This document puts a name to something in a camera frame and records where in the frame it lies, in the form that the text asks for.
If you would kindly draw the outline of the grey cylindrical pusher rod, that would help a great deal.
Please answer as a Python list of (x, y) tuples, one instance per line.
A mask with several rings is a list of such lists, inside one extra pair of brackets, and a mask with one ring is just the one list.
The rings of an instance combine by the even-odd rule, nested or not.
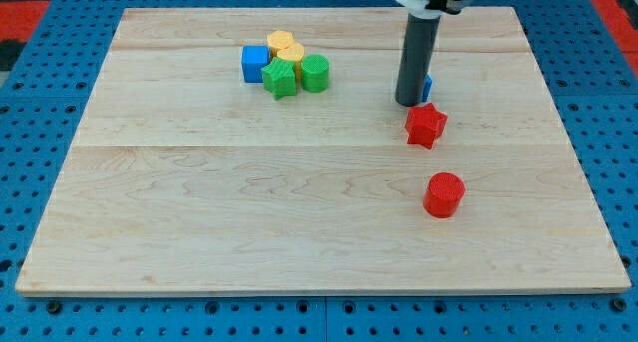
[(422, 100), (439, 24), (439, 17), (408, 15), (395, 89), (395, 100), (402, 106), (415, 106)]

